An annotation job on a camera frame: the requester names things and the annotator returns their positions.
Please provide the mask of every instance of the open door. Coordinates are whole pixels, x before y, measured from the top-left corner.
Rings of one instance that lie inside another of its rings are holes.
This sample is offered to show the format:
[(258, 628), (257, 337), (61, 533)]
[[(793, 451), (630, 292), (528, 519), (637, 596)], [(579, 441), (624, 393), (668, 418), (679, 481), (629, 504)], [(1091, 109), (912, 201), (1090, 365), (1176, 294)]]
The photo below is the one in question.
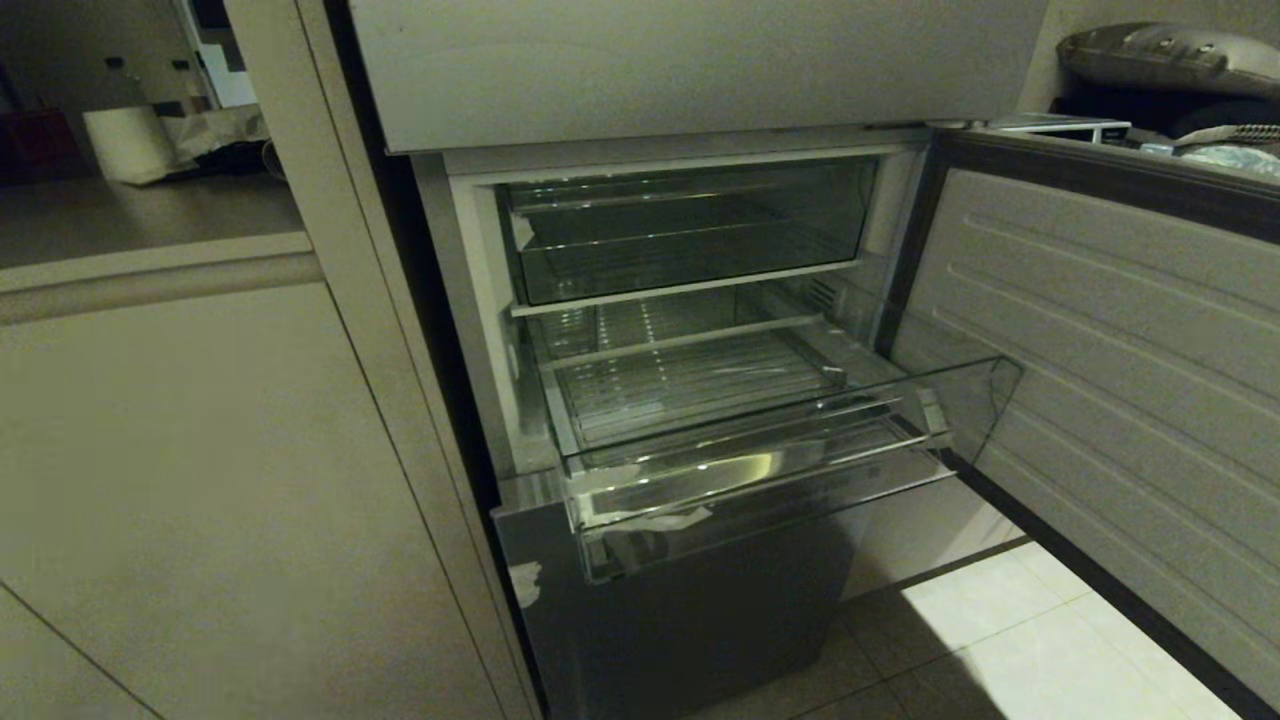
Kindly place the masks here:
[(1280, 707), (1277, 243), (1280, 186), (951, 132), (891, 297), (1025, 369), (961, 478), (1247, 717)]

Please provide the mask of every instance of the paper towel roll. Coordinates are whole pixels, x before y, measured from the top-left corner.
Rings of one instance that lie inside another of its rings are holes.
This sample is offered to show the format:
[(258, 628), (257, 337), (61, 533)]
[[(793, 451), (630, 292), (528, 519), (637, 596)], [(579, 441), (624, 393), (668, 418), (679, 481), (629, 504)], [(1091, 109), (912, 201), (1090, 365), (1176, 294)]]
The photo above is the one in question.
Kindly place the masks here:
[(174, 165), (173, 145), (150, 105), (84, 113), (84, 127), (106, 179), (154, 182)]

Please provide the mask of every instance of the floor tile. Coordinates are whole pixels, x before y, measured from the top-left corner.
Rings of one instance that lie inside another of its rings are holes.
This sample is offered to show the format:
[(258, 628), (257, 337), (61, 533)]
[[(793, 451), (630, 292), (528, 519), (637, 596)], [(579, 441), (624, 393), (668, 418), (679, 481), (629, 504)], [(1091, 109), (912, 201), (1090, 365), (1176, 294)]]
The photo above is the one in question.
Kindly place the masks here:
[(888, 685), (881, 683), (806, 712), (796, 720), (909, 720)]
[(1102, 597), (1089, 593), (1073, 601), (1068, 607), (1088, 623), (1103, 642), (1126, 657), (1151, 684), (1169, 696), (1189, 717), (1239, 719), (1239, 715), (1231, 712), (1217, 696)]
[(1010, 550), (1009, 553), (1025, 565), (1062, 602), (1070, 602), (1093, 592), (1088, 583), (1082, 580), (1075, 573), (1068, 570), (1066, 565), (1062, 565), (1057, 557), (1050, 555), (1039, 543), (1027, 543)]
[(1187, 717), (1069, 606), (895, 678), (890, 687), (913, 720)]
[(788, 720), (878, 680), (852, 635), (840, 623), (832, 623), (822, 656), (809, 667), (707, 707), (685, 720)]
[(902, 591), (859, 598), (841, 619), (881, 676), (891, 678), (1061, 603), (1005, 552)]

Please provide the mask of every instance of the refrigerator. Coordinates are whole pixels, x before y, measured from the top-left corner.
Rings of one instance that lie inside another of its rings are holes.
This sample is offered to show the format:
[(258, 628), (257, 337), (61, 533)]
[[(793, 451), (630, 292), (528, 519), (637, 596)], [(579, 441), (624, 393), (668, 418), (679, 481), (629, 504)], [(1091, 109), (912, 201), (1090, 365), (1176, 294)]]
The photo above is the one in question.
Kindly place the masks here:
[(1280, 193), (986, 129), (1043, 13), (352, 0), (550, 717), (813, 661), (849, 512), (955, 478), (1280, 702)]

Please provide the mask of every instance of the freezer door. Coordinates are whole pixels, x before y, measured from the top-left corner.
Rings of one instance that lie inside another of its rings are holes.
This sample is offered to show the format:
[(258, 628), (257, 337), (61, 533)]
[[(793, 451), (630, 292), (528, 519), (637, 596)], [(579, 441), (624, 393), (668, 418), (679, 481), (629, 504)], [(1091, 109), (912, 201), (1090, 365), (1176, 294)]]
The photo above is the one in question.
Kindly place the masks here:
[(995, 118), (1046, 0), (349, 0), (393, 152)]
[(948, 133), (893, 290), (1025, 369), (961, 479), (1248, 717), (1280, 707), (1277, 241), (1261, 179)]

